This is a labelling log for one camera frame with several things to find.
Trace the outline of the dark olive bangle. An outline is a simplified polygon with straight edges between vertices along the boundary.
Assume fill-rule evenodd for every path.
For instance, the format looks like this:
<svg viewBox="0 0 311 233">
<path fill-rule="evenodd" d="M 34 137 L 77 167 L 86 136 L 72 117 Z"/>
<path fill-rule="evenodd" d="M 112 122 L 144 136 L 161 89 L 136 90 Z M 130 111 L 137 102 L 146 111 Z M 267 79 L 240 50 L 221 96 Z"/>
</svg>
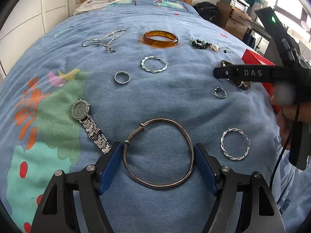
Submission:
<svg viewBox="0 0 311 233">
<path fill-rule="evenodd" d="M 219 67 L 223 68 L 223 67 L 228 67 L 233 65 L 233 63 L 231 63 L 230 61 L 226 61 L 226 60 L 222 60 L 219 64 Z M 241 90 L 249 90 L 251 87 L 251 83 L 250 82 L 245 82 L 245 81 L 231 81 L 230 79 L 228 79 L 228 81 L 230 81 L 234 86 L 240 88 Z"/>
</svg>

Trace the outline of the twisted silver hoop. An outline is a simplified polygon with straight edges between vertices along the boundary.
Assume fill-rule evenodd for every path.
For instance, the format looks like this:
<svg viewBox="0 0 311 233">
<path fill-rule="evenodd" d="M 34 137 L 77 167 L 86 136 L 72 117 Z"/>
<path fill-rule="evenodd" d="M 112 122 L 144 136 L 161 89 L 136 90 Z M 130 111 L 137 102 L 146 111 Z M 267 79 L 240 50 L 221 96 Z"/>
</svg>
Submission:
<svg viewBox="0 0 311 233">
<path fill-rule="evenodd" d="M 227 135 L 228 133 L 231 133 L 231 132 L 237 132 L 237 133 L 239 133 L 239 134 L 242 135 L 242 137 L 248 142 L 246 151 L 245 151 L 245 153 L 244 153 L 242 156 L 233 157 L 233 156 L 230 155 L 230 154 L 228 153 L 228 151 L 226 151 L 226 149 L 225 149 L 224 139 L 225 139 L 226 135 Z M 226 130 L 222 133 L 222 136 L 221 136 L 221 139 L 220 139 L 220 148 L 221 148 L 223 154 L 224 154 L 227 158 L 229 158 L 230 160 L 232 160 L 232 161 L 241 161 L 241 160 L 245 159 L 245 158 L 248 156 L 248 154 L 249 154 L 249 151 L 250 151 L 250 144 L 251 144 L 251 140 L 248 138 L 248 136 L 243 132 L 243 130 L 238 129 L 238 128 L 236 128 L 236 127 L 226 129 Z"/>
<path fill-rule="evenodd" d="M 156 59 L 156 60 L 159 60 L 160 62 L 162 62 L 162 64 L 164 65 L 164 67 L 162 69 L 159 69 L 159 70 L 152 70 L 152 69 L 149 69 L 147 66 L 145 66 L 145 61 L 147 61 L 148 59 Z M 141 67 L 146 71 L 146 72 L 149 72 L 149 73 L 161 73 L 161 72 L 164 72 L 167 68 L 168 68 L 168 65 L 169 63 L 166 62 L 164 59 L 162 59 L 161 57 L 158 57 L 158 56 L 147 56 L 145 57 L 144 59 L 142 59 L 141 61 Z"/>
</svg>

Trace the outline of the large thin silver bangle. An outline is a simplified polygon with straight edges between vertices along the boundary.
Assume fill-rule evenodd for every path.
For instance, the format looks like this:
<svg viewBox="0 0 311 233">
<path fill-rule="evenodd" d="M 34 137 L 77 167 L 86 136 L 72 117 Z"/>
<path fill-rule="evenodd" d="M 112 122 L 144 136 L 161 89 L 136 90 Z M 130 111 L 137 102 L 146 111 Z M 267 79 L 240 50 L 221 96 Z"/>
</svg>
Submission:
<svg viewBox="0 0 311 233">
<path fill-rule="evenodd" d="M 146 182 L 145 180 L 138 178 L 130 169 L 128 162 L 127 162 L 127 150 L 133 140 L 133 138 L 140 132 L 142 131 L 145 127 L 147 127 L 148 125 L 152 124 L 152 123 L 159 123 L 159 122 L 163 122 L 163 123 L 168 123 L 171 125 L 174 125 L 177 129 L 180 130 L 180 132 L 182 133 L 182 135 L 185 137 L 186 142 L 189 146 L 189 150 L 190 150 L 190 163 L 189 163 L 189 167 L 187 172 L 185 173 L 185 175 L 177 180 L 176 182 L 173 183 L 168 183 L 168 184 L 164 184 L 164 185 L 156 185 L 153 183 L 149 183 Z M 151 120 L 146 121 L 145 123 L 140 123 L 140 126 L 134 131 L 132 132 L 127 139 L 124 141 L 125 145 L 124 145 L 124 149 L 123 149 L 123 156 L 122 156 L 122 160 L 123 160 L 123 164 L 125 169 L 127 170 L 128 174 L 130 175 L 130 177 L 136 181 L 137 183 L 141 184 L 142 186 L 145 186 L 147 188 L 151 188 L 151 189 L 169 189 L 169 188 L 174 188 L 177 187 L 179 185 L 181 185 L 182 183 L 184 183 L 191 175 L 192 170 L 193 170 L 193 165 L 194 165 L 194 161 L 195 161 L 195 152 L 193 149 L 193 143 L 191 141 L 191 138 L 189 136 L 189 134 L 187 133 L 187 131 L 177 122 L 175 122 L 174 120 L 171 119 L 167 119 L 167 118 L 154 118 Z"/>
</svg>

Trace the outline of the silver wristwatch green dial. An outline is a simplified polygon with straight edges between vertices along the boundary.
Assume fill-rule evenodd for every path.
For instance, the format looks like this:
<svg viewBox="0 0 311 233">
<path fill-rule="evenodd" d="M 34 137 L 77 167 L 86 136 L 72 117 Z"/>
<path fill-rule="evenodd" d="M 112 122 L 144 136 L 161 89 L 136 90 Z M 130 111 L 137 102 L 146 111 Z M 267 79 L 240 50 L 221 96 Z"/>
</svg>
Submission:
<svg viewBox="0 0 311 233">
<path fill-rule="evenodd" d="M 111 149 L 111 145 L 102 133 L 101 129 L 92 119 L 90 115 L 90 104 L 86 100 L 77 100 L 72 105 L 71 115 L 75 120 L 80 122 L 90 140 L 96 144 L 100 151 L 107 154 Z"/>
</svg>

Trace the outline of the amber bangle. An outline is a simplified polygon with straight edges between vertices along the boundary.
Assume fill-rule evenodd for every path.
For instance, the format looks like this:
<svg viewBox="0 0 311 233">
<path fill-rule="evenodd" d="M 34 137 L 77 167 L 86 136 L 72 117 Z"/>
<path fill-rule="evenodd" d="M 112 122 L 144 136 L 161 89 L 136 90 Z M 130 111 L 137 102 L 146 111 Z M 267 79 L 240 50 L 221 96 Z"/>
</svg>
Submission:
<svg viewBox="0 0 311 233">
<path fill-rule="evenodd" d="M 161 37 L 166 40 L 157 40 L 153 37 Z M 151 30 L 145 32 L 143 35 L 143 40 L 146 44 L 156 47 L 156 48 L 171 48 L 178 44 L 178 37 L 175 34 L 164 30 Z"/>
</svg>

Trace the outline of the red jewelry box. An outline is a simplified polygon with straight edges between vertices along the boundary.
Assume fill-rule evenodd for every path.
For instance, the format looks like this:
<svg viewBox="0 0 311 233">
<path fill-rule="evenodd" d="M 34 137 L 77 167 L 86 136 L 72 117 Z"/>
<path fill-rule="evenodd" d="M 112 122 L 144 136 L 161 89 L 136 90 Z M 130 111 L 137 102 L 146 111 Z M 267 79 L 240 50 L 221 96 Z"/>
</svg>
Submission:
<svg viewBox="0 0 311 233">
<path fill-rule="evenodd" d="M 243 62 L 248 65 L 268 65 L 268 66 L 275 66 L 274 63 L 269 61 L 268 59 L 262 57 L 256 52 L 253 52 L 249 49 L 246 49 L 242 58 Z M 276 89 L 275 87 L 272 86 L 271 83 L 262 83 L 264 86 L 265 90 L 267 91 L 269 96 L 273 95 L 274 90 Z"/>
</svg>

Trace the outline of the navy tote bag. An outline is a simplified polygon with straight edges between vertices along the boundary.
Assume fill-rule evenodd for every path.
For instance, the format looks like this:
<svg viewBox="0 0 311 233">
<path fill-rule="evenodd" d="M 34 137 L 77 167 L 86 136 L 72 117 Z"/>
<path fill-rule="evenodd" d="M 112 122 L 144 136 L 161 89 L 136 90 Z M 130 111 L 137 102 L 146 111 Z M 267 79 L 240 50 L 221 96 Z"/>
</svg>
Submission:
<svg viewBox="0 0 311 233">
<path fill-rule="evenodd" d="M 254 48 L 255 47 L 255 42 L 256 39 L 254 37 L 254 31 L 253 30 L 248 30 L 245 32 L 242 41 L 249 47 Z"/>
</svg>

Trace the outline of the wooden drawer cabinet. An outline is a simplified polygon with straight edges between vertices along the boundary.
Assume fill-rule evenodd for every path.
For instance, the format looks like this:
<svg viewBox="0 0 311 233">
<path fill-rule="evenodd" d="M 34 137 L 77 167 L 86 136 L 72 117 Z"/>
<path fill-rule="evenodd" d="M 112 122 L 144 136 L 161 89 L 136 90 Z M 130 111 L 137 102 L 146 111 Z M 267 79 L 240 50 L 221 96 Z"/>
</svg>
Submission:
<svg viewBox="0 0 311 233">
<path fill-rule="evenodd" d="M 219 10 L 213 22 L 242 40 L 246 32 L 251 29 L 252 18 L 229 4 L 217 2 L 216 6 Z"/>
</svg>

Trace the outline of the white printer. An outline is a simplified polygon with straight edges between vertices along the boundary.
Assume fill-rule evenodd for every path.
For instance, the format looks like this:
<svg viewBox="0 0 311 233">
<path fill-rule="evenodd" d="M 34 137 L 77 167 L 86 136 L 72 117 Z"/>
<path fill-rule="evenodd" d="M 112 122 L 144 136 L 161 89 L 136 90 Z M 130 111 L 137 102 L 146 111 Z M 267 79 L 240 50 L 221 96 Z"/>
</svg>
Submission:
<svg viewBox="0 0 311 233">
<path fill-rule="evenodd" d="M 221 3 L 229 4 L 237 9 L 247 13 L 250 5 L 245 0 L 220 0 Z"/>
</svg>

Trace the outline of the black backpack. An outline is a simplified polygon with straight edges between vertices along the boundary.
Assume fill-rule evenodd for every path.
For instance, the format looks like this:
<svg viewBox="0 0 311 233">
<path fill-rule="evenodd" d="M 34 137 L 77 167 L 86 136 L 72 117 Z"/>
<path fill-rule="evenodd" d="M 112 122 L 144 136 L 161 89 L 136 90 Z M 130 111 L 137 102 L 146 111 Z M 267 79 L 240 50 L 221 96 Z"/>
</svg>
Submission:
<svg viewBox="0 0 311 233">
<path fill-rule="evenodd" d="M 211 22 L 219 13 L 219 8 L 210 2 L 201 2 L 193 6 L 197 13 L 206 21 Z"/>
</svg>

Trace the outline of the blue patterned bedspread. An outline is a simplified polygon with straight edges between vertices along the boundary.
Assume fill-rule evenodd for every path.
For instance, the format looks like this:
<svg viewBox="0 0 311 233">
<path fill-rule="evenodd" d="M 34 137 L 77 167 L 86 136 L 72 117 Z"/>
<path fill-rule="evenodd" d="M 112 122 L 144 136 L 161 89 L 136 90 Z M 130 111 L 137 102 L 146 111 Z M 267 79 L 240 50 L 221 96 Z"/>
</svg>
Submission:
<svg viewBox="0 0 311 233">
<path fill-rule="evenodd" d="M 146 44 L 151 30 L 175 34 L 178 44 Z M 126 0 L 72 16 L 39 38 L 1 83 L 1 201 L 18 229 L 30 231 L 56 170 L 80 171 L 101 155 L 71 116 L 79 99 L 90 103 L 110 143 L 125 141 L 140 123 L 168 118 L 221 164 L 269 180 L 282 147 L 267 91 L 260 83 L 241 90 L 212 74 L 222 60 L 242 63 L 246 49 L 192 7 L 159 0 Z M 146 72 L 147 56 L 161 57 L 168 68 Z M 233 127 L 251 140 L 241 161 L 220 148 L 222 133 Z M 248 142 L 231 132 L 224 145 L 239 157 Z"/>
</svg>

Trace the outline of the white garment on bed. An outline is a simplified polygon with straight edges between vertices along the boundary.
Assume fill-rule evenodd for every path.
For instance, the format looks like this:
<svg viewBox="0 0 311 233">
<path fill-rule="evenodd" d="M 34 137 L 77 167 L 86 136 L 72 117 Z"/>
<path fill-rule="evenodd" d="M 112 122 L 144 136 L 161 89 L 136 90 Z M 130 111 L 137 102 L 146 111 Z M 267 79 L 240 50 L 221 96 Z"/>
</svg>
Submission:
<svg viewBox="0 0 311 233">
<path fill-rule="evenodd" d="M 101 9 L 121 1 L 125 0 L 86 0 L 77 9 L 74 10 L 73 15 L 83 14 L 92 10 Z"/>
</svg>

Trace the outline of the white wardrobe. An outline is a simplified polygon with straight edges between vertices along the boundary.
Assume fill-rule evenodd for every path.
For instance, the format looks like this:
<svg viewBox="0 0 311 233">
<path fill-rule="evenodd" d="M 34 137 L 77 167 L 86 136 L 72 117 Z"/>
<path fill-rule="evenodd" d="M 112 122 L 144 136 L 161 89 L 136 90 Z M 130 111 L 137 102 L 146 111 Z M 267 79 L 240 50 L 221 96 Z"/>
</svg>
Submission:
<svg viewBox="0 0 311 233">
<path fill-rule="evenodd" d="M 67 0 L 19 0 L 1 29 L 2 77 L 34 42 L 66 18 Z"/>
</svg>

